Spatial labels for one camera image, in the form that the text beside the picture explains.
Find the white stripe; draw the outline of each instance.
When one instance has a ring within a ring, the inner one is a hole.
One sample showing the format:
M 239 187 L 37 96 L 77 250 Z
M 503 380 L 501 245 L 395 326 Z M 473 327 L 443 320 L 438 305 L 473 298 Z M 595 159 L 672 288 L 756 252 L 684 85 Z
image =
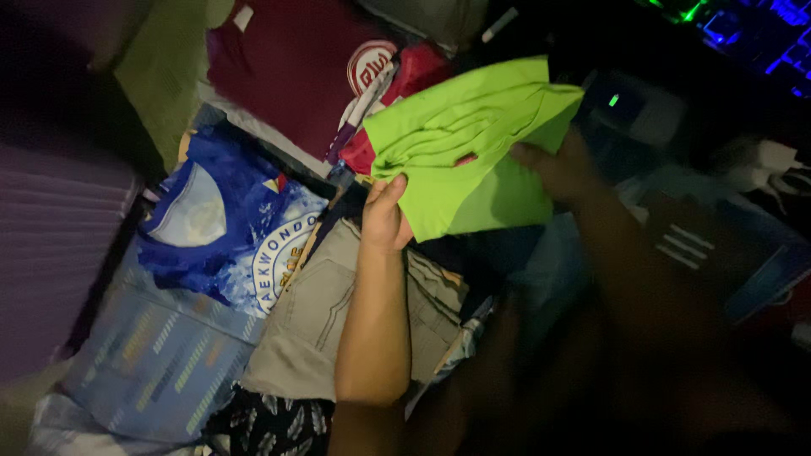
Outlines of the white stripe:
M 685 250 L 687 252 L 690 252 L 693 255 L 697 256 L 698 258 L 701 258 L 702 260 L 707 259 L 707 255 L 705 253 L 700 252 L 700 251 L 690 247 L 689 245 L 681 242 L 679 239 L 676 239 L 673 236 L 670 236 L 669 234 L 666 234 L 663 237 L 664 237 L 664 240 L 666 240 L 669 243 L 675 245 L 676 247 L 680 248 L 681 250 Z
M 687 265 L 691 269 L 698 270 L 698 265 L 693 263 L 692 261 L 684 258 L 683 256 L 679 255 L 678 253 L 674 252 L 673 250 L 663 246 L 662 244 L 656 244 L 656 250 L 664 253 L 667 256 L 670 256 L 673 260 L 680 262 L 683 265 Z
M 699 237 L 698 237 L 698 236 L 696 236 L 695 234 L 690 233 L 689 231 L 685 230 L 684 228 L 682 228 L 682 227 L 680 227 L 680 226 L 678 226 L 678 225 L 673 225 L 673 224 L 671 223 L 671 224 L 670 224 L 670 229 L 671 229 L 671 230 L 674 230 L 676 233 L 681 234 L 681 235 L 682 235 L 682 236 L 684 236 L 685 238 L 690 239 L 691 241 L 695 242 L 696 244 L 698 244 L 698 245 L 700 245 L 700 246 L 702 246 L 702 247 L 707 247 L 707 248 L 709 248 L 710 250 L 715 250 L 715 246 L 714 246 L 713 244 L 708 243 L 708 242 L 707 242 L 707 241 L 705 241 L 704 239 L 699 238 Z

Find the hand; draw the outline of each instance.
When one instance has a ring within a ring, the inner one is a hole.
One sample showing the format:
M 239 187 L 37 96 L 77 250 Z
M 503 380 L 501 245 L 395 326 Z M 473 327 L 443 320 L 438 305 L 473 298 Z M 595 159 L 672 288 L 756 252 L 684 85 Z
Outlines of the hand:
M 609 191 L 591 163 L 589 149 L 576 127 L 570 127 L 556 156 L 531 144 L 515 143 L 510 155 L 541 176 L 553 200 L 577 204 Z
M 372 186 L 363 207 L 362 245 L 384 254 L 399 253 L 414 237 L 411 225 L 397 205 L 406 184 L 406 176 L 398 174 L 389 184 L 379 180 Z

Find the person's hand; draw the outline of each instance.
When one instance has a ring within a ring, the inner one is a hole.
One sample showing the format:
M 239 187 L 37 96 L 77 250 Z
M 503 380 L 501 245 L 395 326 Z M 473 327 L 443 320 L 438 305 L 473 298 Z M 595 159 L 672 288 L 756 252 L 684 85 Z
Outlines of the person's hand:
M 397 202 L 406 191 L 406 177 L 397 175 L 391 183 L 375 182 L 363 207 L 361 244 L 384 254 L 399 253 L 414 237 Z
M 591 163 L 580 132 L 570 127 L 556 156 L 531 144 L 515 143 L 510 155 L 541 177 L 543 189 L 553 200 L 577 204 L 592 195 L 609 191 Z

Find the black leaf print fabric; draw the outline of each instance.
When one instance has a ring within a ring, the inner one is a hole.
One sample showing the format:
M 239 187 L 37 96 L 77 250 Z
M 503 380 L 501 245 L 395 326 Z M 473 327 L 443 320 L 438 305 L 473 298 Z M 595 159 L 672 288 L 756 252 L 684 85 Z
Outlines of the black leaf print fabric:
M 234 386 L 234 398 L 206 423 L 204 434 L 227 434 L 233 456 L 304 456 L 327 453 L 335 404 L 252 393 Z

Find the green t-shirt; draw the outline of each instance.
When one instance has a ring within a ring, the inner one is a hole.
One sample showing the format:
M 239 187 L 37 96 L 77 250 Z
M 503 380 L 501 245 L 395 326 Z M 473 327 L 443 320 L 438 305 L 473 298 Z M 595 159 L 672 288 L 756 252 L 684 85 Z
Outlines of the green t-shirt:
M 418 242 L 544 223 L 552 205 L 535 173 L 507 154 L 518 141 L 556 152 L 583 91 L 549 84 L 545 58 L 479 68 L 366 119 L 371 175 L 408 177 L 400 207 Z M 477 158 L 455 166 L 460 158 Z

